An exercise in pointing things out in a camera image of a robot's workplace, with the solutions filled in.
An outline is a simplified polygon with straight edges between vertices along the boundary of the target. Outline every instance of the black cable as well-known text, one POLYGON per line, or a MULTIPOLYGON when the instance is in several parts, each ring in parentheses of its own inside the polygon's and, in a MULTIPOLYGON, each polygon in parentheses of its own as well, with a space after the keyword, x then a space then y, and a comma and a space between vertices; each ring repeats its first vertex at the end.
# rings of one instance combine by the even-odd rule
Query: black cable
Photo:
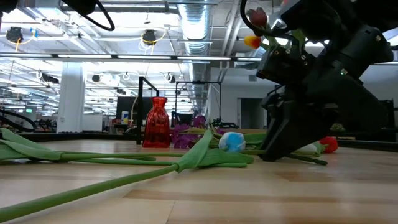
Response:
POLYGON ((29 119, 29 118, 27 118, 27 117, 25 117, 25 116, 19 115, 19 114, 17 114, 17 113, 13 113, 13 112, 10 112, 10 111, 6 111, 6 110, 1 110, 1 109, 0 109, 0 112, 2 113, 2 116, 0 116, 0 121, 2 121, 4 124, 8 124, 8 125, 10 125, 11 127, 15 128, 15 129, 18 129, 18 130, 20 130, 20 131, 24 131, 24 132, 34 132, 34 131, 35 131, 35 129, 36 129, 36 124, 35 124, 31 119, 29 119), (25 128, 25 127, 23 127, 23 126, 21 126, 21 125, 19 125, 19 124, 16 124, 16 123, 12 122, 11 120, 5 118, 5 117, 4 117, 4 114, 8 114, 8 115, 11 115, 11 116, 15 116, 15 117, 17 117, 17 118, 24 119, 24 120, 27 121, 30 125, 32 125, 32 128, 25 128))
POLYGON ((269 32, 269 31, 267 31, 267 30, 262 30, 262 29, 256 27, 255 25, 253 25, 253 24, 249 21, 249 19, 246 17, 246 3, 247 3, 247 1, 248 1, 248 0, 242 0, 242 1, 241 1, 241 7, 240 7, 241 17, 242 17, 243 22, 247 25, 248 28, 250 28, 250 29, 253 30, 253 32, 254 32, 254 34, 255 34, 256 36, 259 36, 259 37, 260 37, 260 36, 262 36, 262 35, 267 35, 267 36, 270 36, 270 37, 280 37, 280 38, 283 38, 283 39, 288 39, 288 40, 290 40, 290 41, 292 42, 292 45, 296 45, 296 46, 299 45, 299 40, 297 40, 297 38, 295 38, 295 37, 292 36, 292 35, 288 35, 288 34, 276 34, 276 33, 274 33, 274 32, 269 32))
POLYGON ((94 19, 92 19, 92 18, 90 18, 88 16, 83 16, 83 17, 86 18, 88 21, 92 22, 94 25, 96 25, 96 26, 98 26, 98 27, 100 27, 100 28, 102 28, 104 30, 114 31, 115 26, 114 26, 114 23, 112 21, 112 18, 109 16, 107 10, 104 8, 104 6, 100 2, 100 0, 96 0, 96 3, 98 5, 98 7, 101 9, 101 11, 104 13, 104 15, 105 15, 106 19, 108 20, 108 22, 109 22, 111 27, 109 28, 109 27, 106 27, 106 26, 104 26, 102 24, 99 24, 97 21, 95 21, 94 19))

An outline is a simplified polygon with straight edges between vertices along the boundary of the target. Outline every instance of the black metal frame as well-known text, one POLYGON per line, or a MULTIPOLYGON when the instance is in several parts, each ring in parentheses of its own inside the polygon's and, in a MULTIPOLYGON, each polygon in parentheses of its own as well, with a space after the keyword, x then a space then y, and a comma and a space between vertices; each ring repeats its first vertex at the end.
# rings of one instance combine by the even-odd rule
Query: black metal frame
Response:
POLYGON ((137 113, 137 129, 136 129, 136 141, 137 141, 137 145, 141 144, 141 128, 142 128, 142 119, 143 119, 143 115, 142 115, 142 94, 144 92, 144 82, 146 82, 152 89, 151 90, 155 90, 156 91, 156 96, 159 96, 159 90, 156 89, 156 87, 154 85, 152 85, 152 83, 150 83, 146 78, 144 77, 139 77, 138 79, 138 99, 137 99, 137 103, 138 103, 138 113, 137 113))
POLYGON ((187 83, 191 83, 191 84, 196 84, 196 85, 206 85, 206 84, 219 84, 219 86, 220 86, 220 93, 219 93, 219 100, 218 100, 218 113, 219 113, 219 116, 218 116, 218 118, 221 120, 221 82, 202 82, 202 81, 192 81, 192 82, 189 82, 189 81, 177 81, 177 82, 175 82, 175 106, 174 106, 174 109, 175 109, 175 112, 177 112, 177 97, 178 97, 178 95, 177 95, 177 92, 178 92, 178 84, 180 84, 180 83, 185 83, 185 84, 187 84, 187 83))

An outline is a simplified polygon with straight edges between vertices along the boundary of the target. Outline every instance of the fluorescent light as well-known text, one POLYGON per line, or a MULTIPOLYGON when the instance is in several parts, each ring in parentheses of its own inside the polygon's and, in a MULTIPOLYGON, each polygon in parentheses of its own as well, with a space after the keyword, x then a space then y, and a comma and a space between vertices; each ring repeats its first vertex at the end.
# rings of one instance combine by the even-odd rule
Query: fluorescent light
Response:
POLYGON ((43 104, 42 102, 37 102, 37 101, 28 101, 28 103, 43 104))
POLYGON ((99 105, 99 104, 97 104, 97 105, 92 105, 92 106, 97 106, 100 108, 114 108, 114 105, 99 105))
POLYGON ((25 106, 4 106, 4 107, 10 109, 25 109, 25 106))
POLYGON ((398 65, 398 62, 377 63, 375 65, 398 65))
POLYGON ((215 60, 215 61, 230 61, 230 57, 195 57, 195 56, 179 56, 178 60, 215 60))
POLYGON ((0 57, 52 57, 50 54, 0 53, 0 57))
POLYGON ((261 58, 238 58, 240 62, 259 62, 261 58))
POLYGON ((57 106, 56 103, 50 103, 50 102, 47 102, 47 101, 45 101, 44 103, 45 103, 46 105, 50 105, 50 106, 57 106))
POLYGON ((171 56, 156 56, 156 55, 118 55, 120 59, 156 59, 156 60, 170 60, 171 56))
POLYGON ((112 58, 110 55, 58 55, 60 58, 112 58))

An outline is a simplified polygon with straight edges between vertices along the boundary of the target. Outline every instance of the red object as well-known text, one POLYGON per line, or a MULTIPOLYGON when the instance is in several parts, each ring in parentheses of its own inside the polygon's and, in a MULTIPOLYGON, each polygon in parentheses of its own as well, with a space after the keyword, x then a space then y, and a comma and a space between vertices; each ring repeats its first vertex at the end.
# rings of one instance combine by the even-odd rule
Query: red object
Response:
POLYGON ((170 146, 170 123, 166 109, 166 97, 153 97, 154 107, 149 111, 143 147, 167 148, 170 146))
POLYGON ((323 153, 334 153, 338 149, 338 144, 335 138, 327 136, 319 140, 322 145, 328 145, 323 153))
POLYGON ((249 9, 248 16, 250 22, 255 26, 265 27, 267 25, 268 17, 261 7, 258 7, 256 10, 249 9))

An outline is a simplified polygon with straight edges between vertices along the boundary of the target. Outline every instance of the yellow tulip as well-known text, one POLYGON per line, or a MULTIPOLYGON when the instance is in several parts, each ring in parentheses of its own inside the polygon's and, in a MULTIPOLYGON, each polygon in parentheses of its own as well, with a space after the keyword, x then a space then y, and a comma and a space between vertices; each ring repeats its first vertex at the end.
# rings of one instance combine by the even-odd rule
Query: yellow tulip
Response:
POLYGON ((260 45, 261 45, 261 37, 258 37, 258 36, 256 36, 256 35, 249 35, 249 36, 246 36, 246 37, 243 39, 243 42, 244 42, 244 44, 246 44, 247 46, 252 47, 252 48, 254 48, 254 49, 257 49, 257 48, 259 48, 260 45))

